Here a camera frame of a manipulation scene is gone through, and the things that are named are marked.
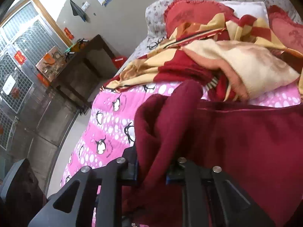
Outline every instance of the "red pillow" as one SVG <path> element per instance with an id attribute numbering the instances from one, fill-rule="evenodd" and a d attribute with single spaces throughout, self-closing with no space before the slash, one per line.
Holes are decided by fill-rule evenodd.
<path id="1" fill-rule="evenodd" d="M 174 0 L 164 12 L 167 38 L 183 22 L 207 24 L 218 13 L 233 16 L 234 10 L 210 0 Z"/>
<path id="2" fill-rule="evenodd" d="M 288 48 L 303 54 L 303 25 L 293 22 L 280 7 L 268 9 L 269 25 L 278 39 Z"/>

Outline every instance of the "red sticker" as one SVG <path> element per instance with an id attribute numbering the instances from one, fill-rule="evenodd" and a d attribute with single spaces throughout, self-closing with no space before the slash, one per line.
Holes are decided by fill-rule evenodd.
<path id="1" fill-rule="evenodd" d="M 26 60 L 25 56 L 21 53 L 21 51 L 17 51 L 14 58 L 16 59 L 16 61 L 18 61 L 20 65 L 22 65 Z"/>
<path id="2" fill-rule="evenodd" d="M 74 40 L 74 35 L 69 31 L 69 29 L 67 29 L 67 27 L 64 28 L 64 32 L 70 40 Z"/>

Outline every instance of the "penguin print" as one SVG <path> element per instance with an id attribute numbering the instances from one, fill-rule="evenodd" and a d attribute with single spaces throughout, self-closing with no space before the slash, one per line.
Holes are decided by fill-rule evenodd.
<path id="1" fill-rule="evenodd" d="M 65 183 L 67 183 L 69 180 L 71 180 L 71 176 L 67 176 L 65 179 Z"/>
<path id="2" fill-rule="evenodd" d="M 101 113 L 100 111 L 98 111 L 97 114 L 96 114 L 96 120 L 97 120 L 98 125 L 101 124 L 102 117 L 103 117 L 103 113 Z"/>
<path id="3" fill-rule="evenodd" d="M 97 154 L 103 154 L 106 150 L 106 144 L 105 144 L 106 136 L 104 139 L 100 139 L 99 142 L 96 141 L 97 144 Z"/>
<path id="4" fill-rule="evenodd" d="M 124 128 L 124 133 L 127 136 L 128 142 L 131 146 L 134 145 L 135 141 L 135 134 L 134 134 L 134 126 L 131 125 L 132 122 L 130 122 L 127 126 Z"/>
<path id="5" fill-rule="evenodd" d="M 79 150 L 79 158 L 81 157 L 82 153 L 84 150 L 84 145 L 81 146 L 80 150 Z"/>
<path id="6" fill-rule="evenodd" d="M 120 97 L 121 97 L 121 95 L 113 102 L 113 107 L 114 107 L 115 112 L 118 111 L 119 108 L 120 108 L 120 104 L 121 104 Z"/>
<path id="7" fill-rule="evenodd" d="M 147 92 L 148 90 L 150 90 L 151 93 L 154 92 L 156 88 L 156 84 L 155 83 L 150 83 L 150 84 L 145 84 L 143 85 L 143 89 L 145 90 L 145 92 Z"/>

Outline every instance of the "red bag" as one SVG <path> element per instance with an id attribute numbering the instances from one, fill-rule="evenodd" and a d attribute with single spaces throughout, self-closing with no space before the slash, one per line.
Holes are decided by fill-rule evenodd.
<path id="1" fill-rule="evenodd" d="M 117 69 L 120 69 L 121 66 L 123 66 L 123 64 L 126 61 L 127 61 L 127 57 L 125 57 L 125 56 L 118 56 L 118 57 L 112 59 L 112 62 Z"/>

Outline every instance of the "eyeglasses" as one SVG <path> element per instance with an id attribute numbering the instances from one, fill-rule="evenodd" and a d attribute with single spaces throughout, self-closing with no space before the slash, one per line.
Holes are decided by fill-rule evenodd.
<path id="1" fill-rule="evenodd" d="M 164 37 L 159 38 L 158 42 L 152 42 L 150 45 L 147 46 L 147 48 L 149 48 L 149 50 L 153 50 L 154 48 L 156 48 L 162 41 L 164 40 Z"/>

